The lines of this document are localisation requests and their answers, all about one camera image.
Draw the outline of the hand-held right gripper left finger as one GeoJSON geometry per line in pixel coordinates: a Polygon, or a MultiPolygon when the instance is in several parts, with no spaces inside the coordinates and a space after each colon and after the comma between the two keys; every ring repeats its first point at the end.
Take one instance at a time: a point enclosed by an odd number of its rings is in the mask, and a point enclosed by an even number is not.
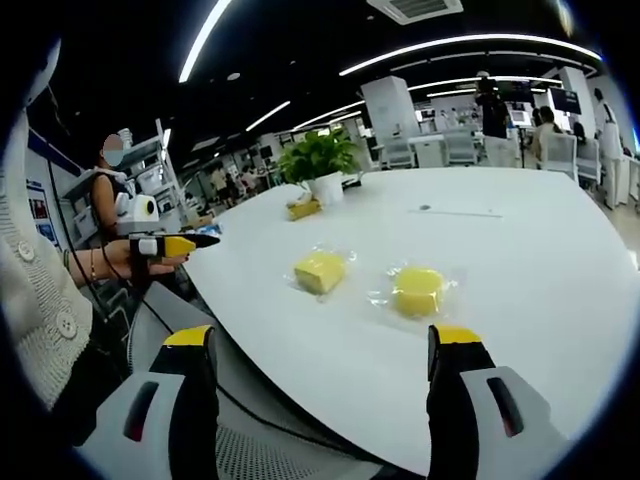
{"type": "Polygon", "coordinates": [[[76,448],[103,479],[217,479],[214,327],[176,332],[97,409],[76,448]]]}

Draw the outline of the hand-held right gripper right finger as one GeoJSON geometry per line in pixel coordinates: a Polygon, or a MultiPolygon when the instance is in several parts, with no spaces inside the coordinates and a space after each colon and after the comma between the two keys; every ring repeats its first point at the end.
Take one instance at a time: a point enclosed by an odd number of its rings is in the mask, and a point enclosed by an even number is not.
{"type": "Polygon", "coordinates": [[[433,324],[428,336],[429,478],[543,478],[568,444],[547,400],[473,331],[433,324]]]}

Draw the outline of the person's left hand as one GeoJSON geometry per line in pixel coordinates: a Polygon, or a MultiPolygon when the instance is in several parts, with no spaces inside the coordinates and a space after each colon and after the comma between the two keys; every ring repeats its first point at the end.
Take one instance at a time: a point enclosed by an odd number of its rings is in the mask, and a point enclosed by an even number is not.
{"type": "MultiPolygon", "coordinates": [[[[94,257],[95,278],[106,279],[131,279],[132,263],[131,251],[128,240],[116,240],[102,247],[94,257]]],[[[147,261],[148,272],[151,276],[173,273],[178,266],[189,260],[189,255],[173,258],[153,259],[144,257],[147,261]]]]}

